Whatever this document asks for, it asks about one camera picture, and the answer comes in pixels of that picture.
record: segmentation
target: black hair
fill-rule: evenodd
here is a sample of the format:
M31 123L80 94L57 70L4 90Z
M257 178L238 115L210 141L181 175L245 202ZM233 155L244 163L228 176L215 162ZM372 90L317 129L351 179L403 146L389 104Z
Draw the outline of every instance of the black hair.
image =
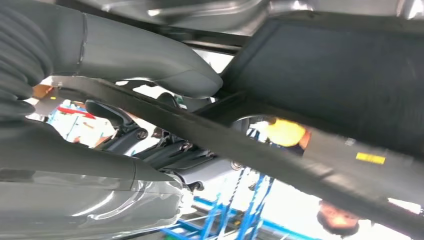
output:
M316 215L316 219L318 220L318 223L321 224L321 226L327 232L334 235L339 235L342 238L347 236L352 236L356 234L359 230L359 223L356 223L356 225L353 227L347 227L347 228L346 227L331 227L322 212L318 212L318 214Z

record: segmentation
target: person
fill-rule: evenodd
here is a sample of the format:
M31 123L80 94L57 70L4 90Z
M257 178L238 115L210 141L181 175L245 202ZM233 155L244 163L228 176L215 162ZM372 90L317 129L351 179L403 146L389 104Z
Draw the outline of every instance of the person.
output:
M260 129L257 129L258 131L266 134L270 142L284 151L303 156L311 138L310 130L296 122L282 118L268 117L265 118L265 121L265 124L257 125L261 125ZM359 231L359 220L361 219L324 200L319 201L316 218L326 232L341 238L355 235Z
M324 230L341 238L355 235L359 230L358 216L323 200L319 202L316 218Z

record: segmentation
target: blue metal stand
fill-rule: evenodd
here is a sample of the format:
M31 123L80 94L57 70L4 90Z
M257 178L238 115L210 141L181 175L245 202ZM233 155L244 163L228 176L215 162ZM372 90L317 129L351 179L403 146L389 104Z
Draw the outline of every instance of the blue metal stand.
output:
M260 133L251 129L249 131L248 136L251 138L258 140ZM237 180L237 184L233 189L232 195L229 198L227 204L224 204L222 193L218 193L215 201L209 201L200 197L195 197L194 200L197 203L202 205L206 205L210 207L210 210L206 216L197 217L193 219L178 220L177 224L161 229L161 231L167 235L173 236L179 240L212 240L212 239L221 239L226 235L226 229L228 223L234 219L237 215L237 210L231 208L233 203L234 196L237 193L239 184L243 177L247 175L251 171L250 168L244 168L241 170L240 176ZM296 233L294 231L288 230L283 226L280 226L271 221L264 220L262 218L262 211L264 209L266 200L268 198L269 193L271 192L271 188L274 183L274 178L265 176L264 174L259 175L259 180L257 181L253 197L250 201L250 204L247 208L247 211L244 212L241 223L237 229L237 235L234 238L235 240L254 240L256 239L259 229L263 226L264 228L271 228L273 231L276 231L280 234L284 234L284 236L290 236L292 239L298 240L317 240L302 234ZM219 216L219 222L217 230L211 232L213 224L216 222L216 218ZM196 224L191 223L192 221L205 219L205 222L202 226L198 226Z

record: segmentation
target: metal frame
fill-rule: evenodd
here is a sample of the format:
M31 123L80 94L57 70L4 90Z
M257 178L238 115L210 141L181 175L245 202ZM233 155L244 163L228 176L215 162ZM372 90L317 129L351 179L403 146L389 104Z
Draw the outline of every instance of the metal frame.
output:
M261 199L262 202L263 202L263 205L262 206L265 205L265 201L268 198L268 193L269 193L269 189L271 189L271 186L272 186L272 183L270 182L270 184L267 187L267 193ZM215 206L215 202L214 201L209 201L209 200L206 200L206 199L201 198L201 197L196 197L195 198L195 201L197 203L200 203L200 204L205 205L205 206L209 206L209 207ZM230 213L230 214L228 214L228 216L229 216L228 219L231 219L233 216L236 215L237 210L235 210L235 209L233 209L233 208L231 208L229 206L230 205L218 206L218 209L222 211L223 210L223 207L224 208L228 208L229 209L229 213ZM236 235L236 239L249 239L249 240L256 239L256 236L257 236L257 233L258 233L259 229L264 229L264 230L270 230L273 233L277 232L277 233L279 233L279 234L281 234L281 235L283 235L285 237L290 237L290 239L297 239L297 240L318 240L317 238L312 238L312 237L303 235L301 233L292 231L292 230L290 230L290 229L288 229L288 228L286 228L284 226L281 226L281 225L279 225L279 224L277 224L275 222L272 222L272 221L269 221L269 220L266 220L266 219L262 219L260 214L259 215L256 215L256 216L258 216L258 221L257 222L251 222L249 224L248 221L244 221L244 222L242 222L240 224L240 228L242 228L243 226L245 226L246 229L249 229L250 228L250 233L251 234L248 236L248 238L243 238L243 237L245 237L244 234L246 234L246 232L240 232L239 231L239 232L235 232L234 233ZM200 218L193 218L193 219L189 219L188 221L187 220L186 221L179 220L176 225L171 226L170 228L163 228L160 231L163 232L163 233L165 233L165 234L167 234L167 235L174 236L174 237L176 237L176 238L178 238L180 240L191 240L192 238L190 238L190 237L193 237L194 235L196 235L195 233L200 232L202 230L201 227L190 223L191 221L198 220L198 219L200 219ZM183 234L180 234L180 233L175 232L174 229L176 229L176 228L185 228L186 230L190 231L191 233L189 233L187 235L183 235ZM218 234L218 235L212 236L211 238L212 239L220 239L220 237L223 237L223 235L222 234Z
M55 0L55 4L75 9L83 13L110 19L119 23L131 25L139 29L144 29L182 42L192 48L210 52L235 55L250 39L249 36L194 30L182 27L162 26L154 23L142 22L102 11L76 0Z
M211 240L211 239L221 239L228 235L226 232L227 225L229 220L235 217L237 210L231 208L231 205L234 200L234 196L237 193L237 189L241 179L249 172L249 169L243 169L240 173L240 177L238 178L237 185L234 188L234 191L228 201L227 204L224 204L224 200L222 197L222 192L219 192L216 196L216 200L214 202L210 202L206 199L196 197L196 202L205 204L211 207L208 215L202 218L206 218L203 226L197 226L195 224L190 223L193 220L198 220L200 218L194 218L189 220L178 220L176 225L173 225L168 228L164 228L161 231L167 235L174 236L180 240L190 240L193 237L199 240ZM264 187L264 179L266 176L264 174L260 174L259 180L256 183L256 187L253 193L253 197L250 201L249 207L247 211L244 213L243 219L240 223L239 230L237 232L237 240L245 239L246 235L249 235L249 240L256 239L258 234L258 230L262 225L263 219L261 218L262 210L264 209L266 198L268 197L271 187L273 185L274 179L271 178L268 186L266 188L265 194L262 198L258 198L260 189ZM216 216L219 215L219 226L216 232L211 232L211 228L215 222Z
M240 94L200 109L197 111L201 115L199 116L101 79L57 77L55 81L64 88L78 90L95 100L124 109L180 138L252 167L302 192L325 199L341 209L385 225L415 240L424 239L424 219L421 216L372 198L367 192L359 192L360 188L340 185L340 179L348 181L345 176L336 175L328 169L325 171L322 166L307 159L301 160L289 152L255 142L240 132L201 117L215 116L210 119L219 119L218 116L227 116L225 119L228 123L231 117L237 120L243 117L240 116L242 113L262 114L274 109L271 106L252 99L240 100L239 98L243 99ZM226 107L232 102L230 99L239 103L233 104L237 106L236 109ZM283 117L283 112L281 110L276 115ZM338 181L329 179L329 176L338 178Z

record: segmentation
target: yellow label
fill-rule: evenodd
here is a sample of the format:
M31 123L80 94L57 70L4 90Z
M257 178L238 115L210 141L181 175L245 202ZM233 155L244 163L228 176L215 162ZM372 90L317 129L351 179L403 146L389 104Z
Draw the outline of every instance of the yellow label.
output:
M373 164L384 164L384 162L386 161L386 158L384 156L377 156L364 152L358 152L356 154L356 159L365 162L370 162Z

